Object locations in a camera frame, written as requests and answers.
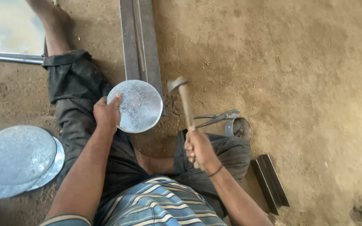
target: blue striped shirt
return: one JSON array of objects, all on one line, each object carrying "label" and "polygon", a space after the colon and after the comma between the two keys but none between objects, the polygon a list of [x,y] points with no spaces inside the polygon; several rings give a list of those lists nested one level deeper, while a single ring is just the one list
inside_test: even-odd
[{"label": "blue striped shirt", "polygon": [[[124,191],[103,207],[101,225],[226,225],[192,188],[156,177]],[[40,226],[91,226],[83,216],[60,215]]]}]

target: metal rail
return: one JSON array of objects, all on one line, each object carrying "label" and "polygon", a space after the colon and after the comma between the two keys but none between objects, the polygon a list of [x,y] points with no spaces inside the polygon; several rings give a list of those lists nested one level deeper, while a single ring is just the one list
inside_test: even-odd
[{"label": "metal rail", "polygon": [[152,0],[119,0],[119,7],[126,79],[149,83],[163,99]]}]

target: man's right hand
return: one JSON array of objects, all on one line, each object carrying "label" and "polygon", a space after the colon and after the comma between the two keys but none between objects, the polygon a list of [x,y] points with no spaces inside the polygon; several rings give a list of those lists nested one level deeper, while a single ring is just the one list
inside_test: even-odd
[{"label": "man's right hand", "polygon": [[187,133],[185,147],[188,161],[197,161],[201,170],[208,175],[214,174],[222,166],[206,134],[198,130],[189,131]]}]

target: forearm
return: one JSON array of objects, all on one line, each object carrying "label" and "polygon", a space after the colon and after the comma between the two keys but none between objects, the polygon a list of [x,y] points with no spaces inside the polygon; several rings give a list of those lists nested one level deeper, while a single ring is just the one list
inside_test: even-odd
[{"label": "forearm", "polygon": [[264,213],[244,189],[241,188],[226,168],[223,167],[210,179],[227,208],[230,221],[234,225],[272,225],[266,213]]},{"label": "forearm", "polygon": [[93,222],[103,191],[105,169],[113,140],[113,131],[97,127],[82,153],[65,177],[47,219],[75,213]]}]

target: wrist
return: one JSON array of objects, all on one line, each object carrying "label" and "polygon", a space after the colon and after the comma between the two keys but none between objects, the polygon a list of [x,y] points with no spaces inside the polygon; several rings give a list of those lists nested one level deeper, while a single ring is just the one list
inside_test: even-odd
[{"label": "wrist", "polygon": [[112,127],[109,125],[97,125],[96,126],[96,131],[100,131],[102,133],[105,134],[110,134],[110,135],[114,135],[115,132],[117,131],[117,127]]},{"label": "wrist", "polygon": [[220,162],[220,160],[216,157],[216,159],[214,159],[213,161],[211,161],[210,163],[206,164],[205,166],[205,172],[208,175],[213,175],[215,174],[219,168],[222,167],[222,163]]}]

